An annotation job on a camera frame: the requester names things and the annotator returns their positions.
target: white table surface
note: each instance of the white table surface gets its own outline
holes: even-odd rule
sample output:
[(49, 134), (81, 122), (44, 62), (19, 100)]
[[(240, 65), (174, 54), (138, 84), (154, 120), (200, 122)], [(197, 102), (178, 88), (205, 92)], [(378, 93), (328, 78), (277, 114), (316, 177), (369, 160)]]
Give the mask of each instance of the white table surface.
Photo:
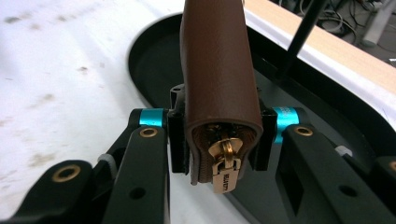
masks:
[[(183, 4), (1, 1), (0, 219), (12, 216), (27, 190), (52, 165), (75, 159), (95, 165), (108, 150), (126, 127), (130, 111), (144, 107), (127, 70), (134, 39), (151, 23), (181, 12)], [(284, 48), (290, 42), (290, 36), (249, 13), (247, 23), (278, 38)], [(303, 58), (318, 63), (321, 56), (313, 58), (315, 52), (305, 49)], [(323, 70), (320, 63), (317, 67)], [(328, 72), (337, 77), (337, 72)], [(378, 92), (386, 95), (385, 105), (364, 99), (380, 113), (384, 110), (381, 114), (394, 127), (391, 103), (396, 98)], [(189, 176), (174, 174), (171, 220), (248, 223), (223, 195), (213, 194), (210, 185), (193, 187)]]

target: metal rivet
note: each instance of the metal rivet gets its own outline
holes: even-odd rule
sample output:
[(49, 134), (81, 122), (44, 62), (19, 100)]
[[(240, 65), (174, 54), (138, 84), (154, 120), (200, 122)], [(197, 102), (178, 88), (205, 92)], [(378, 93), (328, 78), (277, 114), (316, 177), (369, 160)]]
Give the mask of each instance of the metal rivet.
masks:
[(391, 162), (389, 163), (389, 166), (390, 166), (390, 168), (391, 168), (393, 171), (396, 171), (396, 161), (391, 161)]
[(140, 131), (140, 136), (153, 137), (153, 136), (157, 135), (157, 133), (158, 133), (157, 129), (147, 128), (147, 129), (143, 129), (142, 131)]
[(294, 131), (295, 131), (297, 134), (302, 135), (302, 136), (311, 136), (312, 134), (314, 134), (314, 133), (312, 132), (312, 130), (307, 129), (307, 128), (305, 128), (305, 127), (301, 127), (301, 126), (296, 127), (296, 128), (294, 129)]
[(57, 183), (63, 183), (73, 179), (78, 176), (79, 172), (81, 172), (81, 168), (79, 166), (72, 164), (67, 165), (55, 172), (52, 176), (52, 181)]

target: black tray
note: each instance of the black tray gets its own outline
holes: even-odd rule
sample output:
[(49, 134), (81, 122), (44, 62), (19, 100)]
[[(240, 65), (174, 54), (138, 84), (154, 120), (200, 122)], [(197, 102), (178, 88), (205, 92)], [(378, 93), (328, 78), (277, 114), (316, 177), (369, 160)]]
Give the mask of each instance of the black tray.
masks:
[[(153, 107), (169, 108), (169, 91), (183, 83), (179, 58), (181, 15), (151, 25), (134, 42), (129, 56), (131, 78)], [(298, 61), (289, 78), (274, 78), (286, 51), (247, 28), (260, 97), (267, 106), (303, 108), (312, 124), (336, 145), (350, 148), (363, 166), (376, 156), (396, 155), (396, 134), (390, 125), (359, 97), (308, 64)], [(289, 223), (275, 172), (280, 146), (274, 146), (267, 172), (248, 169), (237, 189), (226, 194), (253, 223)]]

